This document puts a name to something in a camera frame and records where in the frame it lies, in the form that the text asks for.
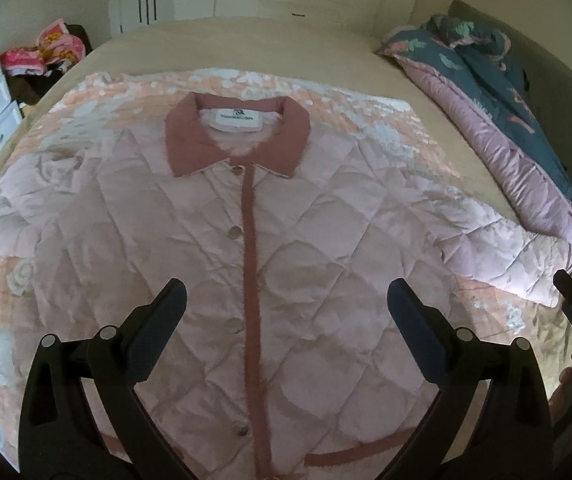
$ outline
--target snap button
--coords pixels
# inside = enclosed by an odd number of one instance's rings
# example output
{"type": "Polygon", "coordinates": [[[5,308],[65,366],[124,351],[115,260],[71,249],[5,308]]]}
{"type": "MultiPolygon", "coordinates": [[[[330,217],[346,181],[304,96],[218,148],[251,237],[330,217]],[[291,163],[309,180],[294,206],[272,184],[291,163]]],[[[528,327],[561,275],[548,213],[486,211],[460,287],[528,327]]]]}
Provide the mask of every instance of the snap button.
{"type": "Polygon", "coordinates": [[[233,319],[229,319],[225,323],[226,329],[232,334],[239,334],[243,332],[244,323],[243,320],[234,317],[233,319]]]}
{"type": "Polygon", "coordinates": [[[234,422],[233,432],[237,436],[247,436],[248,433],[250,433],[250,428],[248,428],[248,426],[246,426],[243,422],[234,422]]]}
{"type": "Polygon", "coordinates": [[[240,228],[239,226],[231,227],[228,230],[228,238],[230,238],[231,240],[237,240],[237,238],[239,238],[242,234],[243,234],[242,228],[240,228]]]}

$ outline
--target dark pink collar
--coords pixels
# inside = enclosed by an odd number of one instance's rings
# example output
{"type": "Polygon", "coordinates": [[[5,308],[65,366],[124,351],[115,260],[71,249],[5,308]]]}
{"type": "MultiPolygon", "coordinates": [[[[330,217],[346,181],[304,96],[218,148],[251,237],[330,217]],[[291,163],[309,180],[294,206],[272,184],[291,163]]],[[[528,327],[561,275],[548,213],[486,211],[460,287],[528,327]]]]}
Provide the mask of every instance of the dark pink collar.
{"type": "Polygon", "coordinates": [[[299,165],[310,135],[310,115],[290,97],[242,101],[230,97],[191,92],[167,115],[165,143],[168,162],[175,176],[204,170],[222,160],[231,164],[251,162],[291,178],[299,165]],[[245,108],[277,112],[283,116],[277,131],[245,156],[231,157],[210,138],[199,120],[199,111],[212,108],[245,108]]]}

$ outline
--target mattress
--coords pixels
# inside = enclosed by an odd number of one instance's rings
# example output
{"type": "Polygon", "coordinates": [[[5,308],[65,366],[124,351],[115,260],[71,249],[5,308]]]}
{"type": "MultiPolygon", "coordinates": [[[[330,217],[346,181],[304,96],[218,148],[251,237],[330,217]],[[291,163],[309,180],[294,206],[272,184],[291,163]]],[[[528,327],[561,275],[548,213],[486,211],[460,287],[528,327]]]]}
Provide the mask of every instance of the mattress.
{"type": "MultiPolygon", "coordinates": [[[[44,145],[44,115],[91,74],[145,75],[220,67],[315,81],[409,103],[427,134],[462,176],[464,190],[502,216],[517,221],[501,190],[460,132],[399,68],[372,54],[377,46],[377,40],[347,32],[255,18],[209,18],[141,28],[94,51],[52,88],[0,155],[0,174],[22,155],[44,145]]],[[[0,258],[0,327],[14,324],[18,330],[22,325],[26,330],[30,328],[30,317],[22,316],[26,312],[22,302],[23,292],[29,290],[31,272],[32,267],[21,258],[0,258]]],[[[572,329],[560,308],[531,301],[515,303],[510,294],[470,280],[463,280],[460,288],[467,303],[496,305],[485,313],[483,338],[507,343],[518,333],[533,342],[550,394],[572,352],[572,329]]],[[[14,461],[16,435],[8,434],[12,432],[8,428],[16,422],[14,407],[20,402],[20,392],[3,384],[8,371],[3,367],[13,362],[8,354],[13,348],[16,351],[15,341],[5,338],[0,330],[0,448],[14,461]]],[[[25,376],[27,370],[15,372],[25,376]]]]}

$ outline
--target pink quilted jacket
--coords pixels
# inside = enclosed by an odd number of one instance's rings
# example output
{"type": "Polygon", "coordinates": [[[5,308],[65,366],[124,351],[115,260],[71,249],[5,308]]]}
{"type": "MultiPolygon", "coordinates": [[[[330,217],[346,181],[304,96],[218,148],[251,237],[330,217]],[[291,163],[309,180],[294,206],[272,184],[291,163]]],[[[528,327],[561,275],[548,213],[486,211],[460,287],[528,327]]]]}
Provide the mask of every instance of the pink quilted jacket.
{"type": "Polygon", "coordinates": [[[470,325],[453,273],[554,304],[549,272],[568,263],[561,240],[290,98],[189,94],[165,127],[25,157],[1,196],[0,254],[34,255],[40,320],[63,340],[184,281],[187,312],[137,390],[200,478],[376,478],[435,394],[389,283],[470,325]],[[263,128],[221,131],[213,108],[258,110],[263,128]]]}

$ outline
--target floral bedspread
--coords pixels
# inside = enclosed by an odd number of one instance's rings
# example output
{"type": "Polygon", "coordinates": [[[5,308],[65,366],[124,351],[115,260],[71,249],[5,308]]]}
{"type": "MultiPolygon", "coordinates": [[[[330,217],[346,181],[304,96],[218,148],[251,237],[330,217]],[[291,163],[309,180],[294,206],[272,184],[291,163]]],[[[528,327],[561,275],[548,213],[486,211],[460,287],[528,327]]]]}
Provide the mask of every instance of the floral bedspread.
{"type": "MultiPolygon", "coordinates": [[[[355,134],[360,128],[376,125],[376,131],[381,132],[377,140],[404,153],[406,164],[426,174],[438,174],[448,184],[461,187],[461,177],[405,102],[311,82],[220,69],[140,77],[89,76],[21,139],[6,168],[37,150],[74,153],[133,121],[165,116],[189,91],[243,99],[288,95],[306,107],[313,120],[341,123],[355,134]],[[395,110],[394,115],[387,112],[390,109],[395,110]]],[[[31,307],[35,303],[33,272],[30,259],[0,258],[0,450],[15,464],[19,407],[30,367],[30,362],[22,357],[32,355],[48,332],[31,307]]],[[[464,278],[458,279],[458,286],[480,338],[506,343],[519,335],[533,342],[551,392],[572,350],[572,330],[560,309],[464,278]]],[[[118,443],[110,436],[107,443],[118,450],[118,443]]]]}

